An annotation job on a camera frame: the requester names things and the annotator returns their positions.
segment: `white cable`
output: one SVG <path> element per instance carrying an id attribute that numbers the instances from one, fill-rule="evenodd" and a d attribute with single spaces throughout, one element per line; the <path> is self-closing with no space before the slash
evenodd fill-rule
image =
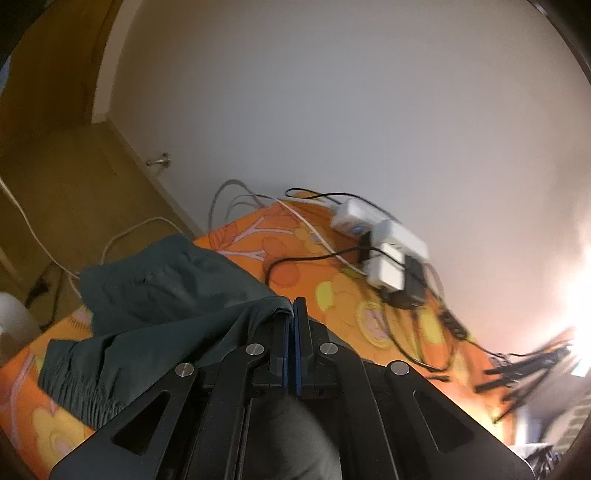
<path id="1" fill-rule="evenodd" d="M 251 195 L 254 195 L 254 192 L 250 188 L 248 188 L 242 180 L 228 179 L 224 183 L 222 183 L 220 187 L 217 189 L 216 193 L 214 194 L 212 204 L 209 207 L 209 214 L 207 216 L 207 228 L 210 232 L 213 230 L 213 211 L 216 207 L 217 198 L 220 196 L 221 192 L 223 192 L 230 185 L 238 185 L 239 187 L 245 189 Z M 259 207 L 263 207 L 263 204 L 256 197 L 253 197 L 253 199 Z"/>
<path id="2" fill-rule="evenodd" d="M 61 263 L 59 263 L 55 259 L 55 257 L 49 252 L 49 250 L 46 248 L 46 246 L 43 245 L 43 243 L 41 242 L 41 240 L 39 240 L 39 237 L 35 233 L 35 230 L 33 230 L 33 226 L 31 225 L 31 222 L 29 221 L 29 218 L 27 217 L 27 214 L 25 213 L 25 210 L 22 208 L 21 204 L 18 203 L 18 200 L 12 194 L 12 192 L 10 191 L 10 189 L 8 188 L 8 186 L 4 183 L 4 181 L 3 181 L 3 179 L 2 179 L 1 176 L 0 176 L 0 187 L 2 187 L 2 189 L 4 190 L 4 192 L 6 193 L 6 195 L 8 196 L 8 199 L 14 204 L 14 206 L 18 209 L 18 211 L 21 212 L 22 217 L 25 219 L 25 223 L 27 224 L 27 226 L 29 227 L 29 230 L 31 231 L 31 235 L 37 241 L 37 243 L 43 249 L 43 251 L 46 253 L 46 255 L 49 258 L 51 258 L 51 261 L 54 262 L 58 267 L 60 267 L 64 272 L 66 272 L 66 274 L 69 277 L 74 277 L 76 279 L 79 279 L 80 277 L 78 275 L 76 275 L 75 273 L 71 272 L 66 267 L 64 267 Z"/>
<path id="3" fill-rule="evenodd" d="M 72 288 L 74 293 L 78 296 L 79 299 L 82 299 L 82 295 L 80 294 L 80 290 L 78 290 L 76 288 L 76 286 L 74 285 L 74 281 L 72 280 L 72 276 L 68 275 L 67 277 L 68 277 L 68 283 L 70 284 L 70 287 Z"/>
<path id="4" fill-rule="evenodd" d="M 270 195 L 264 195 L 262 193 L 255 193 L 253 194 L 256 197 L 260 197 L 260 198 L 265 198 L 265 199 L 269 199 L 269 200 L 274 200 L 277 203 L 279 203 L 279 205 L 281 205 L 283 208 L 289 210 L 293 215 L 295 215 L 297 218 L 299 218 L 299 220 L 301 220 L 309 229 L 312 233 L 314 233 L 317 237 L 318 240 L 320 240 L 320 243 L 322 243 L 322 245 L 324 245 L 324 247 L 332 254 L 335 254 L 336 251 L 335 249 L 333 249 L 330 244 L 322 237 L 322 235 L 320 234 L 320 232 L 318 230 L 316 230 L 316 228 L 314 228 L 314 226 L 308 221 L 306 220 L 304 217 L 302 217 L 298 212 L 296 212 L 293 208 L 291 208 L 288 204 L 286 204 L 285 202 L 283 202 L 282 200 L 272 197 Z M 351 270 L 357 272 L 360 275 L 365 276 L 365 272 L 363 270 L 358 269 L 356 266 L 354 266 L 353 264 L 347 262 L 343 257 L 341 257 L 340 255 L 335 255 L 335 258 L 338 258 L 341 262 L 343 262 L 345 265 L 347 265 Z"/>
<path id="5" fill-rule="evenodd" d="M 227 225 L 228 224 L 228 220 L 230 218 L 230 214 L 232 213 L 232 210 L 234 210 L 234 207 L 237 207 L 238 205 L 248 205 L 250 207 L 252 207 L 254 210 L 257 210 L 259 208 L 259 206 L 257 205 L 253 205 L 252 203 L 248 203 L 248 202 L 237 202 L 237 200 L 243 198 L 243 197 L 249 197 L 252 198 L 251 195 L 249 194 L 242 194 L 242 195 L 236 195 L 228 204 L 228 208 L 226 209 L 226 216 L 224 217 L 224 224 Z"/>
<path id="6" fill-rule="evenodd" d="M 137 227 L 140 227 L 142 225 L 145 225 L 146 223 L 150 223 L 150 222 L 155 222 L 156 220 L 160 220 L 162 222 L 166 222 L 167 224 L 171 225 L 172 227 L 176 228 L 176 230 L 184 235 L 184 232 L 177 226 L 175 225 L 173 222 L 171 222 L 170 220 L 168 220 L 167 218 L 164 217 L 152 217 L 152 218 L 148 218 L 147 220 L 144 220 L 143 222 L 138 223 L 137 225 L 134 225 L 133 227 L 128 228 L 127 230 L 124 230 L 123 232 L 115 235 L 113 238 L 111 238 L 111 240 L 109 240 L 107 242 L 107 244 L 105 245 L 104 249 L 103 249 L 103 253 L 100 256 L 100 265 L 102 265 L 103 263 L 105 263 L 105 259 L 107 257 L 107 253 L 109 252 L 110 248 L 113 246 L 113 244 L 119 240 L 120 238 L 123 238 L 125 235 L 129 235 L 131 232 L 133 232 Z"/>

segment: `baseboard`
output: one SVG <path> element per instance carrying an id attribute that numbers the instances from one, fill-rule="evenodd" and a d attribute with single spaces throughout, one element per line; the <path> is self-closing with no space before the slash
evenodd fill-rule
<path id="1" fill-rule="evenodd" d="M 176 200 L 173 199 L 171 194 L 169 194 L 166 191 L 166 189 L 162 186 L 162 184 L 156 178 L 154 178 L 154 176 L 149 171 L 148 167 L 146 167 L 145 163 L 142 161 L 142 159 L 139 157 L 139 155 L 135 152 L 135 150 L 131 147 L 131 145 L 127 142 L 127 139 L 123 136 L 123 134 L 117 129 L 115 124 L 107 116 L 105 118 L 106 118 L 105 122 L 107 123 L 109 128 L 112 130 L 112 132 L 115 134 L 115 136 L 117 137 L 117 139 L 119 140 L 121 145 L 123 145 L 123 148 L 125 149 L 125 151 L 129 154 L 129 156 L 131 158 L 134 159 L 134 161 L 137 164 L 137 166 L 139 167 L 139 169 L 143 172 L 144 175 L 146 175 L 146 177 L 148 178 L 150 183 L 154 186 L 154 188 L 160 194 L 160 196 L 164 199 L 164 201 L 170 205 L 173 212 L 178 215 L 178 217 L 184 222 L 185 225 L 187 225 L 187 227 L 189 227 L 189 229 L 191 230 L 193 235 L 195 235 L 195 237 L 203 236 L 204 230 L 191 219 L 191 217 L 187 214 L 187 212 L 185 212 L 181 208 L 181 206 L 176 202 Z"/>

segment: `black metal mount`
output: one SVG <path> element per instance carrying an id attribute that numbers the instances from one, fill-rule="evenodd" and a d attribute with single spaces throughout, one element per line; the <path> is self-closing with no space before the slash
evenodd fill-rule
<path id="1" fill-rule="evenodd" d="M 50 480 L 240 480 L 251 408 L 294 395 L 337 426 L 345 480 L 531 480 L 530 467 L 408 364 L 362 360 L 296 299 L 219 364 L 180 364 Z"/>

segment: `white wall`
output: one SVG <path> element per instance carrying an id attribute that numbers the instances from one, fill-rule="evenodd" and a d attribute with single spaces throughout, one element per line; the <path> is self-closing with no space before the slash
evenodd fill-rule
<path id="1" fill-rule="evenodd" d="M 144 0 L 111 118 L 140 156 L 170 152 L 160 180 L 202 226 L 228 177 L 370 197 L 427 241 L 482 343 L 523 351 L 570 321 L 590 107 L 526 0 Z"/>
<path id="2" fill-rule="evenodd" d="M 96 78 L 95 100 L 92 105 L 92 123 L 94 124 L 104 122 L 107 119 L 121 51 L 135 14 L 141 4 L 142 0 L 123 0 L 111 26 L 100 63 L 99 74 Z"/>

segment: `white plug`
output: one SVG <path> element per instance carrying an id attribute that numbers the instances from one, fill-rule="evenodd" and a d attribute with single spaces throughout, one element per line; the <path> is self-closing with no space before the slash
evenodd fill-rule
<path id="1" fill-rule="evenodd" d="M 370 258 L 363 265 L 365 280 L 372 287 L 385 288 L 389 291 L 404 290 L 404 253 L 386 243 L 378 245 L 378 248 L 395 258 L 400 264 L 379 252 L 371 252 Z"/>
<path id="2" fill-rule="evenodd" d="M 347 236 L 358 238 L 386 219 L 386 215 L 371 205 L 358 199 L 348 199 L 336 209 L 330 220 L 330 227 Z"/>

